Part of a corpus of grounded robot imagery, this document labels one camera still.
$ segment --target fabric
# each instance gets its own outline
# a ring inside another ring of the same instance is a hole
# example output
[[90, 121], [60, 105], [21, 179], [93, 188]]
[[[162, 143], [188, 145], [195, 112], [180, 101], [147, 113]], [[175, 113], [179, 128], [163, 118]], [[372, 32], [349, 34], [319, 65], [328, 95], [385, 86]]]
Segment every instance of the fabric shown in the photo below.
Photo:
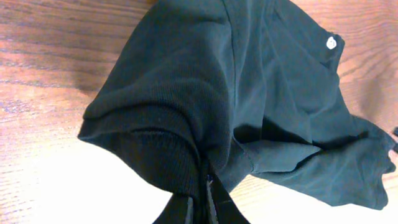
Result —
[[225, 201], [209, 198], [211, 170], [228, 192], [252, 174], [330, 205], [380, 210], [396, 144], [347, 110], [336, 73], [344, 44], [288, 0], [160, 0], [78, 137], [191, 197], [192, 223], [213, 222], [213, 208], [223, 216]]

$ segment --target brown wood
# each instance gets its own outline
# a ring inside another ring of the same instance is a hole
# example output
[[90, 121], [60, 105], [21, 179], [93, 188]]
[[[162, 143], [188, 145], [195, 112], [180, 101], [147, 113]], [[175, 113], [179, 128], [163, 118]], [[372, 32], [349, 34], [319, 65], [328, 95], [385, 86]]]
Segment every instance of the brown wood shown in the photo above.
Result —
[[[0, 0], [0, 223], [52, 216], [129, 223], [129, 169], [76, 135], [153, 2]], [[398, 1], [294, 2], [345, 39], [338, 71], [350, 111], [391, 132], [398, 125]], [[398, 172], [385, 175], [384, 185], [390, 202], [381, 212], [331, 208], [253, 177], [231, 195], [252, 223], [396, 222]]]

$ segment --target dark object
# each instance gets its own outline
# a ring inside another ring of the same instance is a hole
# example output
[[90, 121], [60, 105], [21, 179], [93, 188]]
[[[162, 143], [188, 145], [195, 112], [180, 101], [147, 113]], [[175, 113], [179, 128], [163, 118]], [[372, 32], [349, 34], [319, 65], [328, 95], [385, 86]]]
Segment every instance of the dark object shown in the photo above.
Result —
[[160, 0], [79, 138], [176, 195], [157, 223], [247, 223], [227, 191], [248, 174], [380, 210], [395, 142], [348, 112], [336, 74], [344, 44], [288, 0]]

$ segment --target button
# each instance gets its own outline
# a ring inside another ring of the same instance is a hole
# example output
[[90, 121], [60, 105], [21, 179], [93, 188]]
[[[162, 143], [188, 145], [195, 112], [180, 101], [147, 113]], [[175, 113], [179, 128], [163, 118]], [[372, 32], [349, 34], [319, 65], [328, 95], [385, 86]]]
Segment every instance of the button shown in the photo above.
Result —
[[326, 46], [331, 50], [337, 46], [337, 42], [333, 37], [329, 37], [328, 41], [326, 42]]

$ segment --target wood grain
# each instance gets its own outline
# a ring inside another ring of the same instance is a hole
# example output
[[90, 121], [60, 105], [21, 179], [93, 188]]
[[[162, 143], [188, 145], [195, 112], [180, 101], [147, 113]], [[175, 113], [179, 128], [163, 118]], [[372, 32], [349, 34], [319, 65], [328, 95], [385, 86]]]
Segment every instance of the wood grain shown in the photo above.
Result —
[[[294, 2], [345, 39], [338, 72], [350, 111], [392, 131], [398, 1]], [[152, 4], [0, 0], [0, 223], [129, 223], [128, 167], [76, 135], [85, 107]], [[390, 202], [381, 212], [331, 208], [253, 177], [231, 195], [252, 223], [396, 222], [398, 172], [384, 185]]]

